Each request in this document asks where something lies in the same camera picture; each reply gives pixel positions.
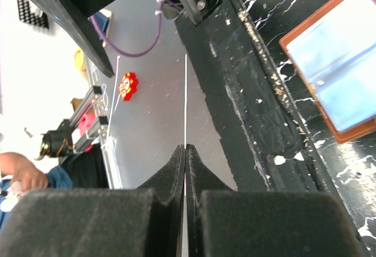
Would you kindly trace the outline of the brown leather card holder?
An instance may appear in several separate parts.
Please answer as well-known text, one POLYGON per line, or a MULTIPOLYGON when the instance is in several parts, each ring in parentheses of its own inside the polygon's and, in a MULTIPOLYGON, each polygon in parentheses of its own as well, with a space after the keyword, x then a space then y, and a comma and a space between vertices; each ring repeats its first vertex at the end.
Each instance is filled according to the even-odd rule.
POLYGON ((375 131, 375 0, 330 0, 279 44, 338 143, 375 131))

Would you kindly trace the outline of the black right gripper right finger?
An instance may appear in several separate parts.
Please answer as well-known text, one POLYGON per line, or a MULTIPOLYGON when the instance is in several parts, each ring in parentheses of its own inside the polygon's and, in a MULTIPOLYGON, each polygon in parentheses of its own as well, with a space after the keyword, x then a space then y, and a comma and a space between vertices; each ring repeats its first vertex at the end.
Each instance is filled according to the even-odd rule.
POLYGON ((324 192, 240 192, 186 148, 190 256, 366 256, 345 210, 324 192))

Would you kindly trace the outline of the person's hand in background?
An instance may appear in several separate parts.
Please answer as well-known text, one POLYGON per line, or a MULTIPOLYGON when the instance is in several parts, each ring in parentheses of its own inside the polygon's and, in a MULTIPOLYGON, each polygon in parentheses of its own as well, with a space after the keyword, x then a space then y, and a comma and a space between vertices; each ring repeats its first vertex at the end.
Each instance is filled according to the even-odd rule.
POLYGON ((48 187, 48 177, 27 157, 15 152, 1 153, 1 174, 12 176, 11 183, 19 182, 22 192, 48 187))

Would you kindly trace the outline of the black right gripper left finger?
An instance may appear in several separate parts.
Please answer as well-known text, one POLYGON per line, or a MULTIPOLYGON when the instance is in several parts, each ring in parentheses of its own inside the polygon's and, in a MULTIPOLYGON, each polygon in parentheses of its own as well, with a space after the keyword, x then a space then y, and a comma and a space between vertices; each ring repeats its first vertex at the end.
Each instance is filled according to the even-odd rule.
POLYGON ((51 189, 18 202, 2 256, 180 256, 185 150, 136 189, 51 189))

